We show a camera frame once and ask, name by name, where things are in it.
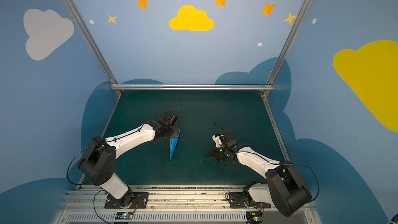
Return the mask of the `blue square paper sheet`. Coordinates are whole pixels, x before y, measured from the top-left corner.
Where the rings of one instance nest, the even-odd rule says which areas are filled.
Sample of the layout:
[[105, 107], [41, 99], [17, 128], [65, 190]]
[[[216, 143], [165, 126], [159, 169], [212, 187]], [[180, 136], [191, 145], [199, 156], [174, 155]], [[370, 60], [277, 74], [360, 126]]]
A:
[[176, 145], [177, 145], [177, 142], [178, 142], [178, 139], [179, 139], [179, 135], [180, 135], [180, 129], [178, 129], [178, 131], [177, 131], [177, 136], [170, 139], [170, 156], [169, 156], [169, 160], [172, 159], [174, 150], [176, 148]]

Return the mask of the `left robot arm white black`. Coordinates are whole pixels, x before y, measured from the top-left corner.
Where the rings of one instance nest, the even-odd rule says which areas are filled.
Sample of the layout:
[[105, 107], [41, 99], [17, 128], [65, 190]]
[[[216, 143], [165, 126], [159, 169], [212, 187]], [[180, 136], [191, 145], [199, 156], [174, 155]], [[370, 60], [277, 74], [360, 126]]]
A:
[[115, 172], [116, 160], [129, 150], [160, 138], [177, 139], [179, 117], [169, 110], [158, 120], [108, 138], [93, 138], [78, 163], [78, 168], [107, 195], [105, 209], [144, 209], [149, 193], [133, 192]]

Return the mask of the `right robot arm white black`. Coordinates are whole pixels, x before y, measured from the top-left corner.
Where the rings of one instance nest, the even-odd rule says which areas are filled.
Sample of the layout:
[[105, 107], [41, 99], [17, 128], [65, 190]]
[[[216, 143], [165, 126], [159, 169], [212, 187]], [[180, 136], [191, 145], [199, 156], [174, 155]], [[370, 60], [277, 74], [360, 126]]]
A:
[[266, 184], [252, 182], [241, 192], [228, 192], [226, 199], [233, 208], [270, 208], [272, 206], [289, 217], [314, 200], [301, 174], [291, 161], [268, 158], [245, 144], [240, 144], [230, 131], [218, 131], [212, 136], [214, 144], [208, 157], [226, 162], [238, 162], [259, 175]]

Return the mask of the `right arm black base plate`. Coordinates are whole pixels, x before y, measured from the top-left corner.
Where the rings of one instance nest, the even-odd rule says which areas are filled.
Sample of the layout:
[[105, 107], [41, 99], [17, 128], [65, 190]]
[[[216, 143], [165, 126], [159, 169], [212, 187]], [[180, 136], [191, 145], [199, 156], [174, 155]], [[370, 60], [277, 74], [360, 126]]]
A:
[[226, 200], [230, 208], [271, 208], [271, 204], [254, 201], [248, 193], [244, 192], [226, 192]]

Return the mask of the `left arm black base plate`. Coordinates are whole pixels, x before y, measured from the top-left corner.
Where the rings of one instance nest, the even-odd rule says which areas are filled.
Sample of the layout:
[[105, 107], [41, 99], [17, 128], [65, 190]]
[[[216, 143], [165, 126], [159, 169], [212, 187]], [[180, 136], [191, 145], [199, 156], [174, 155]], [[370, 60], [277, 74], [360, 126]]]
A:
[[111, 194], [107, 195], [105, 209], [135, 209], [146, 208], [148, 203], [148, 192], [127, 192], [121, 199], [116, 199]]

